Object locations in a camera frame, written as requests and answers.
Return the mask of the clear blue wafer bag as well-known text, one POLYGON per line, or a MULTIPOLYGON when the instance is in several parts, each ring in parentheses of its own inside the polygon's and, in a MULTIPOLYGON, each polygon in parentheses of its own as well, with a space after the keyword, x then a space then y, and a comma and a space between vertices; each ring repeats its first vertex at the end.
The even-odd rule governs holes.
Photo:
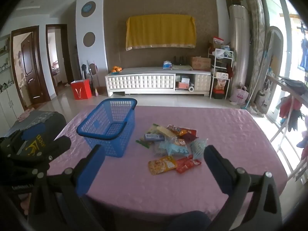
POLYGON ((191 151, 192 156, 194 160, 201 159, 204 154, 204 150, 207 146, 208 139, 195 139, 193 142, 191 142, 191 151))

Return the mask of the red snack packet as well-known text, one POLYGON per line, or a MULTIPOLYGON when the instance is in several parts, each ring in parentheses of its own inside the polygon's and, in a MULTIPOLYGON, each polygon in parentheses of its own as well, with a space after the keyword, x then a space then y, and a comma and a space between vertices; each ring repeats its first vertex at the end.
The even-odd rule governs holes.
POLYGON ((179 174, 182 174, 188 171, 189 169, 199 166, 201 163, 202 162, 199 161, 198 159, 193 159, 193 155, 191 154, 188 157, 184 157, 184 158, 177 160, 176 171, 179 174))

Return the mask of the dark purple snack packet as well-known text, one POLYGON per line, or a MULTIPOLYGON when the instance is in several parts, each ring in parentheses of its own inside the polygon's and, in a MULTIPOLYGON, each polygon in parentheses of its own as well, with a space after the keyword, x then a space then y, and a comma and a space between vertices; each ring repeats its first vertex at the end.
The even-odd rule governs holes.
POLYGON ((186 131, 186 130, 182 130, 179 133, 179 138, 183 139, 183 140, 185 140, 187 142, 192 142, 192 141, 197 139, 197 137, 195 135, 193 135, 191 132, 186 131))

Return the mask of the clear blue cookie bag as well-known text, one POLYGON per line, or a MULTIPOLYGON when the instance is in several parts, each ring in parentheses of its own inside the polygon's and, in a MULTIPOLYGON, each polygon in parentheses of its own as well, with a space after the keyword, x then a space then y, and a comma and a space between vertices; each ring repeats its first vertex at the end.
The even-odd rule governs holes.
POLYGON ((189 150, 186 142, 183 139, 176 139, 174 141, 160 141, 153 146, 153 151, 156 155, 168 156, 189 156, 189 150))

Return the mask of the blue plastic basket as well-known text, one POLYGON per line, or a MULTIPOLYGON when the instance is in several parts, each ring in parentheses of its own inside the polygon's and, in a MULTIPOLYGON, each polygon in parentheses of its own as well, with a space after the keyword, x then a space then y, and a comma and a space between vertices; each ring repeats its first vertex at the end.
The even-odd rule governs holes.
POLYGON ((106 99, 77 127, 90 148, 97 144, 105 148, 109 157, 122 157, 135 128, 137 100, 106 99))

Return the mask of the orange snack bar wrapper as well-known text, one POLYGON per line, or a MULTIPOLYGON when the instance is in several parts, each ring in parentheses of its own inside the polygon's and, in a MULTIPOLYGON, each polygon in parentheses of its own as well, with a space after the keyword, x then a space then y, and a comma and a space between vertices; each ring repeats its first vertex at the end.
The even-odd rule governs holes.
POLYGON ((168 125, 167 129, 172 131, 177 136, 182 136, 182 135, 185 135, 185 134, 188 134, 188 133, 192 134, 195 137, 197 136, 197 130, 195 130, 195 129, 178 127, 178 126, 175 126, 175 125, 168 125))

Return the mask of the orange silver snack pouch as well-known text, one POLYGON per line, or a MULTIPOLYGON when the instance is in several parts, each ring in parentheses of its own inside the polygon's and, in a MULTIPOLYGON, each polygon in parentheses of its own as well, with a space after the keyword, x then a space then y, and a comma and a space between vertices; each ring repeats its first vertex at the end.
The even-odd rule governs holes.
POLYGON ((177 161, 172 156, 162 157, 148 162, 151 175, 158 175, 177 168, 177 161))

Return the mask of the clear cream cracker pack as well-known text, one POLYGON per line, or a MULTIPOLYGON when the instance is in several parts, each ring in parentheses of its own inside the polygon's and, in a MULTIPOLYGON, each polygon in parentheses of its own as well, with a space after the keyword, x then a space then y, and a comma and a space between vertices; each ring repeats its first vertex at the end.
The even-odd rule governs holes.
POLYGON ((167 139, 174 139, 177 137, 177 135, 173 133, 171 130, 162 126, 158 126, 157 131, 163 134, 167 139))

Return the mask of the silver purple candy tube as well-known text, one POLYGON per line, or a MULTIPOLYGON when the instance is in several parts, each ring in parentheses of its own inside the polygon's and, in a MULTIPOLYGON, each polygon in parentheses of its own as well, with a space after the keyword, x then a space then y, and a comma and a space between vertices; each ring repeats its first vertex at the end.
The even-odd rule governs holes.
POLYGON ((162 134, 145 134, 144 139, 149 142, 164 141, 165 136, 162 134))

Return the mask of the green soda cracker pack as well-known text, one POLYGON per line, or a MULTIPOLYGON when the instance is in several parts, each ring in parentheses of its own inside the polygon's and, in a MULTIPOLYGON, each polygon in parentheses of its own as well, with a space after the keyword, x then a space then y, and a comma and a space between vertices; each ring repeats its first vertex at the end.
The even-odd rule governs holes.
POLYGON ((155 142, 164 141, 165 136, 157 130, 158 127, 159 125, 152 124, 149 130, 141 138, 136 140, 136 143, 145 148, 150 148, 155 142))

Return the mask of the pink quilted tablecloth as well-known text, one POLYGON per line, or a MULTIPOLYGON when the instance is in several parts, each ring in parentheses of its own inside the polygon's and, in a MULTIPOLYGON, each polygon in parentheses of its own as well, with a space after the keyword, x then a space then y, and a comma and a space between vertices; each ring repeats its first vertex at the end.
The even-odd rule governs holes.
POLYGON ((245 110, 139 106, 108 99, 77 114, 62 130, 71 147, 49 175, 71 172, 101 148, 78 183, 108 207, 168 218, 189 211, 215 217, 237 174, 263 175, 282 193, 287 174, 271 143, 245 110))

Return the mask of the brown wooden door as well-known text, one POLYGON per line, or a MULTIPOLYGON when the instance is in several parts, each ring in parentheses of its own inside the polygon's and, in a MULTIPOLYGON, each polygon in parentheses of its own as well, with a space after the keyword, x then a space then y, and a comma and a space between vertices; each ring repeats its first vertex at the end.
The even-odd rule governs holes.
POLYGON ((42 102, 42 93, 34 61, 32 38, 33 34, 31 32, 21 43, 22 67, 31 104, 40 104, 42 102))

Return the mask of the pink shopping bag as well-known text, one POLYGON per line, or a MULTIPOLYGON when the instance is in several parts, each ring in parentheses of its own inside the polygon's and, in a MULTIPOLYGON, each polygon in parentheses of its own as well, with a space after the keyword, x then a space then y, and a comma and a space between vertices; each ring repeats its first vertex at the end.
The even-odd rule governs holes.
POLYGON ((236 105, 244 105, 248 96, 249 92, 245 86, 236 87, 231 93, 230 102, 236 105))

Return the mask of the red box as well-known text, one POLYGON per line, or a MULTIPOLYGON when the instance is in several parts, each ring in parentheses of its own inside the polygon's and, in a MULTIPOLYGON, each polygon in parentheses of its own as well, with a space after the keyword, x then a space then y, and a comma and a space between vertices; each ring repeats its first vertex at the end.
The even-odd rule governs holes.
POLYGON ((87 100, 92 97, 90 82, 86 80, 77 80, 70 83, 75 100, 87 100))

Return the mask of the plate of oranges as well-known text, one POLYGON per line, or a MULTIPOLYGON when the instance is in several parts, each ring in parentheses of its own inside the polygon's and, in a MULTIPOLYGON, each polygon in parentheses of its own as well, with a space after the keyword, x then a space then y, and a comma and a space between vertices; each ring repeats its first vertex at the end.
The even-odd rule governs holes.
POLYGON ((122 71, 122 67, 119 66, 113 66, 113 68, 111 69, 111 73, 119 73, 122 71))

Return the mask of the white metal shelf rack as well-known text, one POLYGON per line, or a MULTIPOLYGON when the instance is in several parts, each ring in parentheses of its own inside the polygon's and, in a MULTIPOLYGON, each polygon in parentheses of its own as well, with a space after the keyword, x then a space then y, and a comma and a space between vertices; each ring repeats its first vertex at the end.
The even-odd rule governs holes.
POLYGON ((210 98, 225 99, 228 97, 229 87, 233 76, 234 52, 229 49, 214 49, 208 51, 211 59, 210 98))

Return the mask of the cardboard box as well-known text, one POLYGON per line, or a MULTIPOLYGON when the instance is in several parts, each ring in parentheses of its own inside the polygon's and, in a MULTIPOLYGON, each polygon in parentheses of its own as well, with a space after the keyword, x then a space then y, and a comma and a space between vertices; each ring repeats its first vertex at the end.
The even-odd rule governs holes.
POLYGON ((211 59, 199 56, 191 57, 191 67, 194 70, 210 71, 211 59))

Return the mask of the white tv cabinet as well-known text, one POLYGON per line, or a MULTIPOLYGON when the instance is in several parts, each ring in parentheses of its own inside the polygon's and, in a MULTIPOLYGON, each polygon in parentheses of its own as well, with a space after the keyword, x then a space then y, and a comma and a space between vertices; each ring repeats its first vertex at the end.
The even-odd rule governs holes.
POLYGON ((201 94, 208 96, 211 73, 162 67, 125 68, 105 76, 108 96, 130 94, 201 94))

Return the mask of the blue tissue pack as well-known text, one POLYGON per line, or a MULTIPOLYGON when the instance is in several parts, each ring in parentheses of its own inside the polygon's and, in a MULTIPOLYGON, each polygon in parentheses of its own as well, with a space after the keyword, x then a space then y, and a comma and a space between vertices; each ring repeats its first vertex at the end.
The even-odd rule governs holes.
POLYGON ((164 61, 162 68, 163 69, 172 69, 172 63, 170 61, 164 61))

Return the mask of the yellow cloth covered television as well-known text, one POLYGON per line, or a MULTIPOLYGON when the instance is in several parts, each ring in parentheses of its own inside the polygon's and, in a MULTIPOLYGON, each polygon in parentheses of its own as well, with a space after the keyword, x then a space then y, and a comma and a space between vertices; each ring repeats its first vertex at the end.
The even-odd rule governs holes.
POLYGON ((149 48, 194 49, 197 42, 195 18, 180 14, 132 16, 126 21, 127 51, 149 48))

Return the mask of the tall standing air conditioner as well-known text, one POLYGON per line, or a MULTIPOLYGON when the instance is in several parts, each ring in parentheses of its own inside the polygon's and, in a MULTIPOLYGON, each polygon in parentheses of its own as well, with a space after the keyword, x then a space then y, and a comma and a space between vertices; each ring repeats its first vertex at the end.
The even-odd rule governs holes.
POLYGON ((233 50, 233 77, 231 93, 245 85, 249 66, 249 14, 241 5, 231 5, 230 12, 230 48, 233 50))

